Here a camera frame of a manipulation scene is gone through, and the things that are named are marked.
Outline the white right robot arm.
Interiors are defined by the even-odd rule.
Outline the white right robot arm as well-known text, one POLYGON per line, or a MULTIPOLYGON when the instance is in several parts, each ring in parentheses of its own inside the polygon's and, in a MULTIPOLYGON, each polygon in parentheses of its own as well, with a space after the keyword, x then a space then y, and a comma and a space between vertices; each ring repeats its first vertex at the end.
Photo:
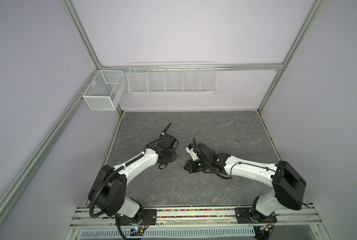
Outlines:
POLYGON ((274 224, 277 222, 277 210, 299 211, 304 205, 306 181, 286 161, 279 161, 277 164, 247 161, 230 154, 216 154, 207 145, 196 142, 189 144, 185 150, 190 158, 183 168, 190 174, 215 174, 224 180, 238 176, 271 187, 267 194, 256 197, 251 207, 235 210, 239 223, 274 224))

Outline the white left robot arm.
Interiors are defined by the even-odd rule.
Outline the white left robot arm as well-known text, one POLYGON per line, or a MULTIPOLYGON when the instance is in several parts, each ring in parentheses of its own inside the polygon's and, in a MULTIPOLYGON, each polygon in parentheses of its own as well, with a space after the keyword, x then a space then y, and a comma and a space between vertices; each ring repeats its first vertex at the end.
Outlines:
POLYGON ((177 159, 179 142, 168 134, 170 126, 171 123, 130 160, 114 167, 101 167, 88 194, 90 218, 125 216, 135 223, 142 221, 144 207, 126 197, 127 185, 147 168, 158 165, 158 169, 163 170, 177 159))

